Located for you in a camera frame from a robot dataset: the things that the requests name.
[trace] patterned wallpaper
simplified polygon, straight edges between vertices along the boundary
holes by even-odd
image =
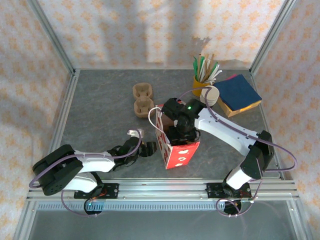
[[[40,0],[75,68],[249,68],[284,0]]]
[[[26,0],[0,12],[0,239],[11,240],[69,78]]]
[[[320,4],[298,0],[255,82],[274,139],[299,166],[291,172],[315,239],[320,239]],[[279,152],[286,166],[290,157]]]

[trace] white paper cup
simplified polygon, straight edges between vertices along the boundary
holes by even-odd
[[[208,95],[206,96],[206,99],[208,101],[208,104],[210,107],[212,107],[213,105],[215,105],[215,103],[218,101],[218,98],[219,98],[219,95],[220,95],[220,92],[218,90],[218,88],[216,88],[215,86],[207,86],[207,87],[210,87],[212,89],[210,89]],[[206,92],[208,91],[209,89],[207,88],[204,88],[202,89],[201,91],[201,95],[200,95],[200,101],[202,103],[206,103],[205,102],[205,95],[206,95]]]

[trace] brown pulp cup holder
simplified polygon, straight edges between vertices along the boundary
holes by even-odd
[[[149,83],[141,82],[133,86],[133,97],[136,100],[134,102],[134,113],[139,118],[147,118],[150,109],[154,108],[154,101],[151,100],[153,97],[152,87]]]

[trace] red and white box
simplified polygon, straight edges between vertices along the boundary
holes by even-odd
[[[162,108],[162,106],[163,104],[157,105],[157,107],[159,108]],[[155,116],[156,127],[163,130],[164,132],[168,130],[169,126],[174,125],[174,122],[166,115],[162,114],[162,112],[158,108],[156,109]],[[200,140],[197,140],[196,142],[193,142],[191,144],[171,146],[169,139],[164,133],[156,129],[155,134],[158,140],[162,158],[164,160],[165,169],[172,169],[175,167],[187,165],[200,144]]]

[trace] pen holder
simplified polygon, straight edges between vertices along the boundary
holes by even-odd
[[[192,86],[192,88],[194,88],[194,89],[195,89],[195,88],[203,88],[203,87],[206,87],[206,86],[209,86],[209,85],[210,85],[210,82],[208,82],[208,83],[198,82],[198,81],[196,80],[196,77],[193,76],[193,86]],[[194,95],[196,95],[197,97],[200,97],[201,91],[202,91],[202,89],[197,89],[197,90],[193,90],[192,93],[193,93]]]

